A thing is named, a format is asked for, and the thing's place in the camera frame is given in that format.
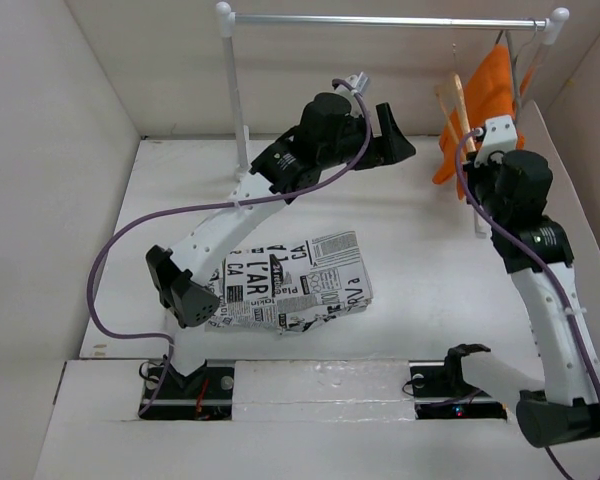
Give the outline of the newspaper print trousers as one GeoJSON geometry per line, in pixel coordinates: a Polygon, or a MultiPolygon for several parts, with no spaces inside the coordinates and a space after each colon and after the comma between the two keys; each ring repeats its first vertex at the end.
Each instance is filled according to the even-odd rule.
{"type": "Polygon", "coordinates": [[[207,331],[301,334],[363,312],[373,300],[353,231],[235,250],[209,288],[220,305],[206,322],[207,331]]]}

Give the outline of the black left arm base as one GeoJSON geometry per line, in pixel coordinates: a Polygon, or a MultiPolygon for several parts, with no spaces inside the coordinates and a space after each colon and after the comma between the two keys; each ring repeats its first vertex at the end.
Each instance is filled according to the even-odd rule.
{"type": "Polygon", "coordinates": [[[235,365],[232,360],[205,360],[189,375],[169,367],[161,386],[163,363],[139,367],[143,392],[138,416],[150,421],[226,421],[232,419],[235,365]]]}

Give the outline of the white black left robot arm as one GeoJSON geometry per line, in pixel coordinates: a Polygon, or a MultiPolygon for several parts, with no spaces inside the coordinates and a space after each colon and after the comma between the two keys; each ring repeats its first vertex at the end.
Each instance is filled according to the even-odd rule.
{"type": "Polygon", "coordinates": [[[415,155],[390,105],[377,105],[376,113],[378,135],[359,89],[341,85],[317,94],[299,123],[256,156],[226,203],[209,205],[210,215],[175,245],[149,249],[146,263],[160,303],[180,328],[200,327],[218,312],[224,297],[209,287],[216,268],[265,220],[325,187],[324,171],[370,170],[415,155]]]}

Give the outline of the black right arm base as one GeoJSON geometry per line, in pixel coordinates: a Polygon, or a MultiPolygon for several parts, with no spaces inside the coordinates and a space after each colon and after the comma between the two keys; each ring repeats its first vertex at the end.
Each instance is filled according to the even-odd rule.
{"type": "Polygon", "coordinates": [[[415,363],[402,391],[414,403],[415,418],[424,420],[507,420],[507,409],[482,390],[456,387],[441,363],[415,363]]]}

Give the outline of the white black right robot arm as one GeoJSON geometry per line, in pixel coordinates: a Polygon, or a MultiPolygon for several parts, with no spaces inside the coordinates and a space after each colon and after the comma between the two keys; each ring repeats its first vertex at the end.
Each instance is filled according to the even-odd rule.
{"type": "Polygon", "coordinates": [[[574,256],[563,227],[545,214],[553,174],[527,150],[457,154],[458,183],[520,295],[544,378],[536,381],[483,344],[449,349],[442,381],[453,393],[484,391],[512,408],[536,448],[600,438],[600,362],[575,286],[574,256]]]}

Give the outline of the wooden clothes hanger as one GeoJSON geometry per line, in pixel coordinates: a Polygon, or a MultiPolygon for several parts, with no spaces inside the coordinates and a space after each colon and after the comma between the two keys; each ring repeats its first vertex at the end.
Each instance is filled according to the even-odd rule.
{"type": "Polygon", "coordinates": [[[471,126],[465,103],[463,84],[457,73],[456,44],[453,43],[451,48],[454,67],[442,83],[434,86],[434,93],[445,117],[450,137],[459,144],[459,140],[471,130],[471,126]]]}

